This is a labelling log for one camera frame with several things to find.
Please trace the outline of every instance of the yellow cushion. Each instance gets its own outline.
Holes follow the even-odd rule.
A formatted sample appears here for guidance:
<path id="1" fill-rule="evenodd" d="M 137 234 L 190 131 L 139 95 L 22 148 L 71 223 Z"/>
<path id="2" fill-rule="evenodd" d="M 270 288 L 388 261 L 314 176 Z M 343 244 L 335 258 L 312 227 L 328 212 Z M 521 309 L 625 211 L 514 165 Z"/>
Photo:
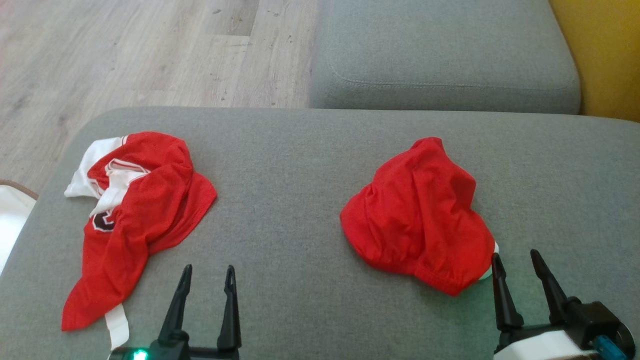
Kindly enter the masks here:
<path id="1" fill-rule="evenodd" d="M 640 122 L 640 1 L 549 3 L 580 74 L 581 113 Z"/>

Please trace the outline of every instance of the green fabric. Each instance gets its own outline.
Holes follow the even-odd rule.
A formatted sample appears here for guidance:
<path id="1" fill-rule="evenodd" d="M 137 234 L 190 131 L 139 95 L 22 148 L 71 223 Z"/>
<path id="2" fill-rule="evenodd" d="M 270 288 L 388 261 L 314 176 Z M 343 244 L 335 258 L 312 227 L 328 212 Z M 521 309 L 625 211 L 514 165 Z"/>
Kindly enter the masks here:
<path id="1" fill-rule="evenodd" d="M 321 4 L 311 107 L 578 112 L 578 75 L 546 1 Z"/>
<path id="2" fill-rule="evenodd" d="M 0 359 L 105 359 L 104 321 L 60 331 L 81 273 L 92 199 L 63 191 L 100 138 L 153 130 L 183 138 L 220 197 L 174 249 L 150 258 L 124 307 L 131 345 L 157 337 L 183 266 L 184 329 L 211 346 L 228 264 L 236 267 L 246 359 L 489 359 L 492 284 L 452 298 L 367 266 L 339 222 L 376 169 L 439 136 L 477 181 L 473 209 L 500 245 L 528 324 L 548 315 L 529 249 L 567 295 L 600 300 L 638 336 L 640 124 L 572 115 L 440 111 L 131 108 L 70 144 L 0 275 Z"/>

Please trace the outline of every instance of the red garment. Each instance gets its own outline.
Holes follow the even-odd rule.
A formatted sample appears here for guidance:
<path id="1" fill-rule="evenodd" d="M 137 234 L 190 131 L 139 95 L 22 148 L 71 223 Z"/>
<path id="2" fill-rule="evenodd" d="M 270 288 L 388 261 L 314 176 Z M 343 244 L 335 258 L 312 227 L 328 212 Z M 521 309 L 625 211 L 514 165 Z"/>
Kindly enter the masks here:
<path id="1" fill-rule="evenodd" d="M 124 139 L 91 167 L 88 177 L 102 193 L 109 186 L 107 167 L 114 163 L 148 173 L 131 182 L 121 205 L 92 216 L 84 227 L 82 277 L 65 304 L 63 331 L 89 326 L 122 303 L 148 257 L 184 240 L 217 196 L 211 182 L 193 171 L 181 139 L 151 132 Z"/>
<path id="2" fill-rule="evenodd" d="M 421 139 L 382 165 L 346 204 L 342 228 L 369 265 L 455 296 L 490 268 L 495 246 L 470 208 L 475 189 L 441 139 Z"/>

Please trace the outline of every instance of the white robot part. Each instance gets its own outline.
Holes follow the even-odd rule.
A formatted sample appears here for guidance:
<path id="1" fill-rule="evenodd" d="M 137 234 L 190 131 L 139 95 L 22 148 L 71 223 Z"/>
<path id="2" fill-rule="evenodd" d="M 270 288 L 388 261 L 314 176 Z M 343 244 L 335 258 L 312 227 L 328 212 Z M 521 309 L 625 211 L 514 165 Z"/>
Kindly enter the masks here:
<path id="1" fill-rule="evenodd" d="M 563 330 L 544 332 L 516 341 L 493 355 L 493 360 L 563 360 L 589 358 L 594 350 L 581 350 Z"/>

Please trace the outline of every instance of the floor plank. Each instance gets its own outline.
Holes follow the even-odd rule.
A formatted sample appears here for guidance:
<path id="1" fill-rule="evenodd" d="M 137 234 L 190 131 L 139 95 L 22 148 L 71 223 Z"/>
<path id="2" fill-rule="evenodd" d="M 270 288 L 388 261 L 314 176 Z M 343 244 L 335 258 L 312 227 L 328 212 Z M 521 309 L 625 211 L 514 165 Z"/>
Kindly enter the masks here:
<path id="1" fill-rule="evenodd" d="M 317 0 L 0 0 L 0 178 L 122 106 L 307 105 Z"/>

